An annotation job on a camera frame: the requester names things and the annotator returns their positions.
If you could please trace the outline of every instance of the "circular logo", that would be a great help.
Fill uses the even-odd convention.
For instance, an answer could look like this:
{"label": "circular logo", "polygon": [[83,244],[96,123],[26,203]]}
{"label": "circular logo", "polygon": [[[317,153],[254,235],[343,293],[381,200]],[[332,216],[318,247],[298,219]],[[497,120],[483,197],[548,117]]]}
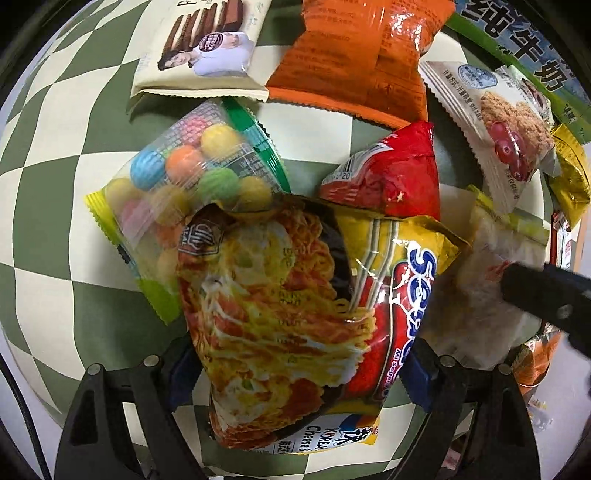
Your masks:
{"label": "circular logo", "polygon": [[471,88],[494,87],[498,81],[495,75],[488,70],[482,70],[473,65],[460,65],[457,69],[460,80]]}
{"label": "circular logo", "polygon": [[199,50],[212,51],[218,48],[223,42],[223,34],[210,33],[205,35],[199,42]]}

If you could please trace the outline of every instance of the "orange snack package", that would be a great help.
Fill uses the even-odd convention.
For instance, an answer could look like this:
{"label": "orange snack package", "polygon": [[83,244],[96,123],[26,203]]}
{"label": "orange snack package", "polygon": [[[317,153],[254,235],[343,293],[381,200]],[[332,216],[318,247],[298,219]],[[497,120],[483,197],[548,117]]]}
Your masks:
{"label": "orange snack package", "polygon": [[401,128],[427,119],[418,59],[452,0],[303,0],[306,32],[267,82],[269,97]]}

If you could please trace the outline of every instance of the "snack package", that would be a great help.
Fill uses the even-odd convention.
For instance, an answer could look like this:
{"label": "snack package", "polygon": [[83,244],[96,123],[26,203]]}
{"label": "snack package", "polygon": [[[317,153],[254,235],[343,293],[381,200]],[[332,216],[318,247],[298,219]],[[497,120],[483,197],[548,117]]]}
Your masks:
{"label": "snack package", "polygon": [[426,61],[419,71],[464,133],[495,209],[511,212],[540,163],[554,163],[547,99],[506,67],[489,72],[456,61]]}
{"label": "snack package", "polygon": [[320,197],[397,218],[439,220],[433,124],[414,122],[351,156],[322,181]]}
{"label": "snack package", "polygon": [[86,204],[165,323],[180,313],[177,245],[194,213],[272,208],[290,187],[279,156],[236,100],[207,100],[127,162]]}
{"label": "snack package", "polygon": [[591,100],[569,64],[538,27],[506,0],[456,0],[447,27],[505,65],[515,65],[550,99],[552,111],[581,144],[591,141]]}
{"label": "snack package", "polygon": [[246,96],[268,91],[248,76],[271,0],[172,2],[139,61],[131,96],[140,93],[193,98]]}
{"label": "snack package", "polygon": [[453,11],[451,0],[304,0],[306,32],[267,82],[269,95],[390,128],[426,120],[418,59]]}
{"label": "snack package", "polygon": [[470,217],[472,252],[444,283],[436,282],[421,336],[438,355],[486,370],[539,327],[539,320],[503,301],[500,280],[513,262],[544,265],[548,231],[524,214],[497,214],[490,198],[469,188],[477,194]]}
{"label": "snack package", "polygon": [[552,231],[550,234],[550,263],[568,270],[573,252],[573,235],[570,225],[563,212],[552,214]]}
{"label": "snack package", "polygon": [[583,147],[565,125],[553,130],[552,136],[562,173],[550,178],[548,184],[569,224],[574,227],[591,203],[587,157]]}
{"label": "snack package", "polygon": [[312,453],[372,436],[435,275],[463,245],[428,216],[295,196],[258,215],[197,213],[177,275],[218,442]]}
{"label": "snack package", "polygon": [[511,367],[522,395],[536,387],[546,376],[561,334],[558,327],[548,324],[540,335],[521,346]]}

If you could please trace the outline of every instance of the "red foil package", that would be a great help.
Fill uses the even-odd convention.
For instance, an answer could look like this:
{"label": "red foil package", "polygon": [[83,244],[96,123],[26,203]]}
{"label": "red foil package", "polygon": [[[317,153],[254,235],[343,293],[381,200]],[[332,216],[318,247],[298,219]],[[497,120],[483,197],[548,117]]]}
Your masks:
{"label": "red foil package", "polygon": [[414,122],[351,156],[322,181],[320,197],[397,218],[439,220],[433,124]]}

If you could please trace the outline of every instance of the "green and white checkered tablecloth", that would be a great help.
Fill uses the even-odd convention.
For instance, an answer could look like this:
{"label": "green and white checkered tablecloth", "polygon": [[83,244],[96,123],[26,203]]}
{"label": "green and white checkered tablecloth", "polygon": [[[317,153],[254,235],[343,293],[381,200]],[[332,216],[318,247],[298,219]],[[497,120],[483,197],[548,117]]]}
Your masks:
{"label": "green and white checkered tablecloth", "polygon": [[[24,377],[60,424],[90,364],[136,365],[186,329],[184,319],[169,327],[160,322],[83,202],[197,105],[154,96],[126,113],[139,57],[170,1],[98,0],[85,8],[27,79],[0,142],[0,322]],[[273,1],[252,61],[259,81],[301,33],[300,9],[299,0]],[[477,61],[443,34],[428,56]],[[335,164],[387,133],[336,112],[281,103],[252,107],[284,157],[296,193],[313,193]],[[472,197],[463,188],[482,187],[482,175],[462,133],[432,96],[429,111],[443,221],[464,234]],[[544,182],[528,188],[521,207],[549,219]],[[424,416],[397,382],[375,445],[273,456],[226,450],[207,436],[200,427],[207,420],[207,389],[202,377],[193,405],[175,417],[211,475],[344,480],[380,472],[398,463]],[[145,449],[135,407],[125,411],[134,443]]]}

